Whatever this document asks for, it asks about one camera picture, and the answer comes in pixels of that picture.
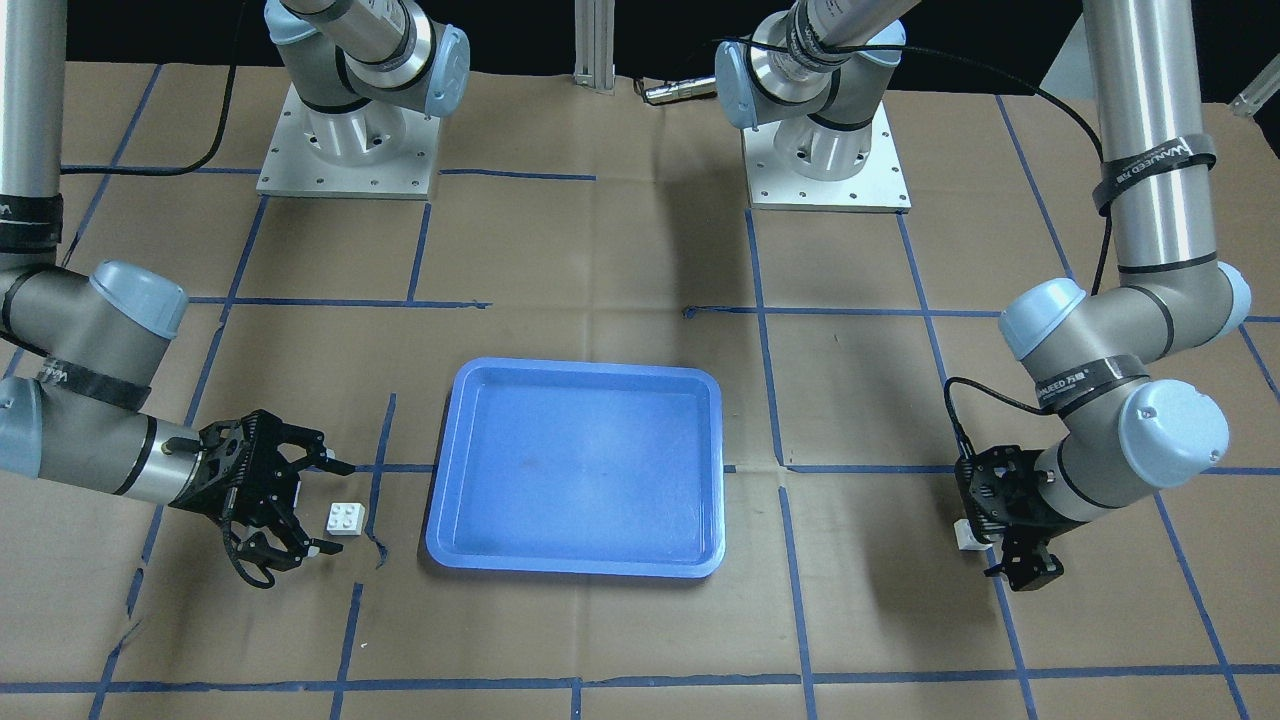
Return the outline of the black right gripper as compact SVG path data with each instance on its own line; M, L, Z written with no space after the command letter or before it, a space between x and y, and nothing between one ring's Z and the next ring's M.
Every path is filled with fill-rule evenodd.
M273 571L298 568L320 553L337 555L340 543L311 537L296 516L301 471L335 477L356 465L333 457L320 430L256 410L215 421L196 438L173 437L168 454L195 460L191 478L168 505L215 521L230 519L248 533L238 539L238 560Z

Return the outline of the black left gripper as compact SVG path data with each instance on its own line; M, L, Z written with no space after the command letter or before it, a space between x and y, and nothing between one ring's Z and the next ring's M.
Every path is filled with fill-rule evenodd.
M1047 474L1036 469L1039 448L995 446L984 452L963 447L955 478L965 519L975 542L992 544L1007 530L1021 528L1033 538L1004 539L1001 559L987 568L987 578L1004 577L1014 592L1037 591L1065 574L1065 565L1046 539L1071 529L1071 520L1041 497Z

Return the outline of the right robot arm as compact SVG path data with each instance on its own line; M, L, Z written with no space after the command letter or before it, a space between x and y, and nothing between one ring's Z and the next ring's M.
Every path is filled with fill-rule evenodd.
M259 191L425 199L442 119L465 95L468 36L413 1L269 1L291 76ZM202 430L143 413L189 302L174 282L108 260L58 263L67 4L3 4L3 340L40 356L3 380L3 469L210 519L232 566L268 588L320 553L294 514L301 475L339 477L321 432L257 410Z

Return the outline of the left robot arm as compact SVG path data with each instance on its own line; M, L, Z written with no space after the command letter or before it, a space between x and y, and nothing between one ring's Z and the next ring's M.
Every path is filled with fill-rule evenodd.
M870 115L901 55L910 1L796 1L753 35L723 38L716 88L740 129L800 123L867 143ZM1066 436L1044 450L977 452L954 425L957 488L987 570L1012 591L1064 573L1051 539L1216 465L1230 433L1194 386L1152 379L1152 363L1235 331L1251 287L1217 256L1188 1L1087 1L1083 18L1100 128L1092 201L1114 238L1119 284L1087 293L1046 281L1015 299L998 328L1036 384L1036 415Z

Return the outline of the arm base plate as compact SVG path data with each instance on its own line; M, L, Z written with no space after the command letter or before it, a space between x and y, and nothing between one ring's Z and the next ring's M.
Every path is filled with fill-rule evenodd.
M291 86L256 190L271 197L429 200L443 119L385 102L343 114Z
M744 129L741 138L754 209L906 213L913 208L883 102L860 129L835 131L799 117Z

